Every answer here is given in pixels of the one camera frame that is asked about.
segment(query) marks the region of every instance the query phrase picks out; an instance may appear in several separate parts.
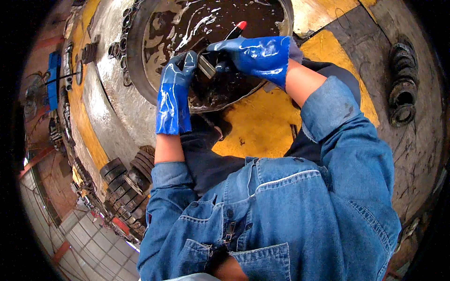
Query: person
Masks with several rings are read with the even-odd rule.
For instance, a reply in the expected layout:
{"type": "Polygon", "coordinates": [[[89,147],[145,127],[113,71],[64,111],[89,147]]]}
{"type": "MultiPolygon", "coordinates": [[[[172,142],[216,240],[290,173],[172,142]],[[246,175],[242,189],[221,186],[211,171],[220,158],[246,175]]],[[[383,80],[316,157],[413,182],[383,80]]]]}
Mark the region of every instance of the person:
{"type": "Polygon", "coordinates": [[[397,244],[392,151],[360,111],[358,81],[303,57],[290,37],[211,44],[301,107],[285,157],[215,154],[220,127],[189,116],[197,54],[161,76],[143,281],[382,280],[397,244]]]}

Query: glove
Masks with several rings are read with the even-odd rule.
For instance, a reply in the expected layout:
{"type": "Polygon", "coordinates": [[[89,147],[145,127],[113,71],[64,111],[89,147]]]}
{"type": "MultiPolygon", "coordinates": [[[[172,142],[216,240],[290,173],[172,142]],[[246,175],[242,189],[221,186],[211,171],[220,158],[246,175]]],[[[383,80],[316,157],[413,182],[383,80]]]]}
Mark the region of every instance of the glove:
{"type": "Polygon", "coordinates": [[[188,91],[194,70],[197,67],[197,54],[189,51],[183,63],[183,70],[176,65],[184,54],[173,57],[161,73],[156,112],[156,134],[181,134],[191,131],[188,106],[188,91]]]}
{"type": "Polygon", "coordinates": [[[246,39],[243,37],[213,43],[208,46],[209,52],[227,52],[236,68],[247,74],[266,79],[282,89],[286,84],[288,58],[303,60],[292,37],[274,36],[246,39]]]}

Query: black pants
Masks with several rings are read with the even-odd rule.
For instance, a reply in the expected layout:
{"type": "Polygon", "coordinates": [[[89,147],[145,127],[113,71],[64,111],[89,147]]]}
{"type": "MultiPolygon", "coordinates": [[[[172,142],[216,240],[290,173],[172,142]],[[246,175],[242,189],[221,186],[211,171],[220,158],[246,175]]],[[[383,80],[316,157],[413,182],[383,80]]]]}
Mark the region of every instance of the black pants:
{"type": "MultiPolygon", "coordinates": [[[[312,62],[304,59],[307,68],[314,70],[325,77],[336,76],[344,82],[355,96],[360,105],[361,93],[358,80],[346,69],[330,62],[312,62]]],[[[194,190],[199,196],[224,181],[230,173],[244,167],[244,159],[235,156],[220,156],[211,149],[220,137],[219,132],[209,126],[198,116],[191,116],[192,132],[181,135],[186,164],[195,182],[194,190]]],[[[314,143],[300,130],[289,150],[284,155],[302,157],[321,165],[320,143],[314,143]]]]}

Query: black oil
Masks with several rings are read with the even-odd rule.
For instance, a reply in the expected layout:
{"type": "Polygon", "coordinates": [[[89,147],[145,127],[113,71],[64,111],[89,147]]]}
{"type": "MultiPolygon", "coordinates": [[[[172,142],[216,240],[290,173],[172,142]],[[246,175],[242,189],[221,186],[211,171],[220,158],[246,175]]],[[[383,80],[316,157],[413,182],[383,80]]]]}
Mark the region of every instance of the black oil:
{"type": "MultiPolygon", "coordinates": [[[[144,38],[145,63],[153,64],[147,69],[161,74],[171,57],[190,50],[202,37],[210,42],[223,40],[240,21],[247,21],[243,37],[278,36],[285,26],[284,19],[284,9],[278,0],[162,1],[150,17],[148,35],[144,38]]],[[[211,80],[197,71],[189,91],[191,112],[221,109],[262,82],[260,78],[243,75],[233,66],[232,69],[217,73],[211,80]]]]}

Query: denim shirt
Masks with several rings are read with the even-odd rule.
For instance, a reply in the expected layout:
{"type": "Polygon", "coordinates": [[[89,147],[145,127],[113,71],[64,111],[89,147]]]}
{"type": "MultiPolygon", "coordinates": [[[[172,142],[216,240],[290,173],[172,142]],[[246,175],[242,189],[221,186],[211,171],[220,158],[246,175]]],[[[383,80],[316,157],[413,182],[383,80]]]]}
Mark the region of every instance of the denim shirt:
{"type": "Polygon", "coordinates": [[[250,280],[382,280],[401,230],[392,151],[334,76],[301,117],[322,144],[322,167],[247,157],[199,198],[185,163],[155,165],[137,263],[143,281],[204,272],[224,247],[250,280]]]}

